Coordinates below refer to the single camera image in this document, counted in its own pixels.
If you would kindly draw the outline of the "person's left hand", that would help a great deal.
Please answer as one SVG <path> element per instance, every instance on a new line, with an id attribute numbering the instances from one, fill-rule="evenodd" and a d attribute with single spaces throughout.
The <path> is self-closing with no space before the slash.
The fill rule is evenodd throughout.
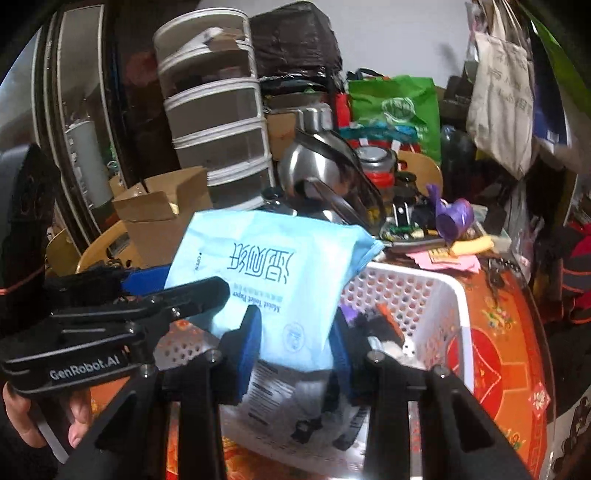
<path id="1" fill-rule="evenodd" d="M 17 394 L 9 382 L 3 386 L 2 398 L 8 420 L 21 439 L 33 448 L 46 446 L 47 441 L 42 435 L 40 426 L 46 422 L 47 415 L 42 412 L 41 407 Z M 70 446 L 76 448 L 93 422 L 90 390 L 72 393 L 67 405 L 71 417 L 67 438 Z"/>

